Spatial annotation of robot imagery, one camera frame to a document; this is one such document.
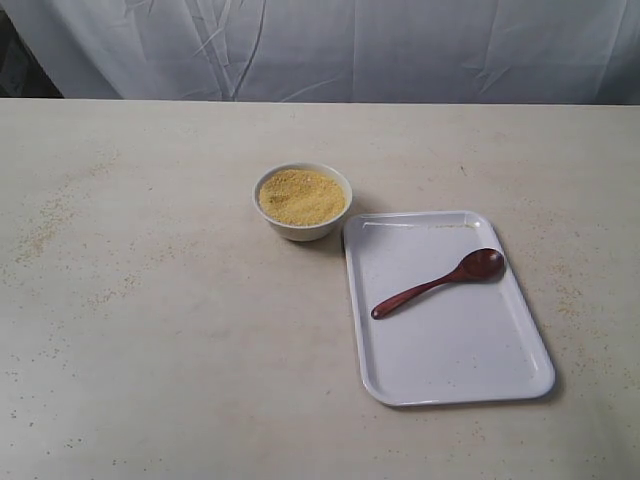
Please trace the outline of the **dark brown wooden spoon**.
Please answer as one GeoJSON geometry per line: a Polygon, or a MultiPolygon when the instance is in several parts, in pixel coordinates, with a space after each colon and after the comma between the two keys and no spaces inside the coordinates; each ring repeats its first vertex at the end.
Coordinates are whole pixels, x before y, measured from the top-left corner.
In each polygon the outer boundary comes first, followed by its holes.
{"type": "Polygon", "coordinates": [[[457,283],[483,283],[497,279],[506,268],[504,255],[498,250],[483,248],[467,254],[446,275],[402,291],[376,305],[371,317],[380,320],[418,296],[438,287],[457,283]]]}

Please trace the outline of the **yellow-brown granular grain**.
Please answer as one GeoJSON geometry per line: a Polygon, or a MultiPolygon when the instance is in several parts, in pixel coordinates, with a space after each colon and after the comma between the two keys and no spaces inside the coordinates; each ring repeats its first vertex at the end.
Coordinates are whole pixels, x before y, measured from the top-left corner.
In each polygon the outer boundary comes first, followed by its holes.
{"type": "Polygon", "coordinates": [[[297,227],[326,223],[339,214],[347,201],[332,178],[312,170],[285,169],[260,187],[259,205],[273,220],[297,227]]]}

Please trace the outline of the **white ceramic bowl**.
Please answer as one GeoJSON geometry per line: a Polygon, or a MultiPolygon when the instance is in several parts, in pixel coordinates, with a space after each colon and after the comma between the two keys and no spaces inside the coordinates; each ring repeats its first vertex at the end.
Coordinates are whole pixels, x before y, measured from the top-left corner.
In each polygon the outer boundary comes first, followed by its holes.
{"type": "Polygon", "coordinates": [[[353,202],[353,190],[346,177],[332,167],[317,163],[292,163],[279,165],[265,172],[254,187],[253,200],[258,213],[269,224],[269,226],[278,233],[278,235],[294,242],[310,242],[327,236],[335,227],[337,227],[339,222],[344,219],[353,202]],[[259,205],[258,195],[260,187],[270,176],[285,169],[312,170],[327,175],[335,180],[344,191],[347,201],[345,210],[337,217],[326,223],[308,227],[297,227],[282,224],[267,216],[259,205]]]}

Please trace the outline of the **white rectangular plastic tray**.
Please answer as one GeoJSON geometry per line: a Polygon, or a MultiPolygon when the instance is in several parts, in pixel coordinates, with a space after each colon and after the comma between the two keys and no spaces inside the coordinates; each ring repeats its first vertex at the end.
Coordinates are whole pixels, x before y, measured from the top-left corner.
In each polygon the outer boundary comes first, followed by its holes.
{"type": "Polygon", "coordinates": [[[510,268],[495,281],[435,288],[377,320],[373,308],[503,247],[472,211],[361,214],[343,228],[362,383],[393,407],[534,399],[556,374],[510,268]]]}

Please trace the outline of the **white backdrop cloth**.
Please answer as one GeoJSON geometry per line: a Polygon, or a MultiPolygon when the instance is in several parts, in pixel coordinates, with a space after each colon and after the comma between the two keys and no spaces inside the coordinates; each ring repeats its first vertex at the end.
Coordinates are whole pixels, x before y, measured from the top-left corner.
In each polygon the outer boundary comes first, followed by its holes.
{"type": "Polygon", "coordinates": [[[5,1],[68,98],[621,104],[635,1],[5,1]]]}

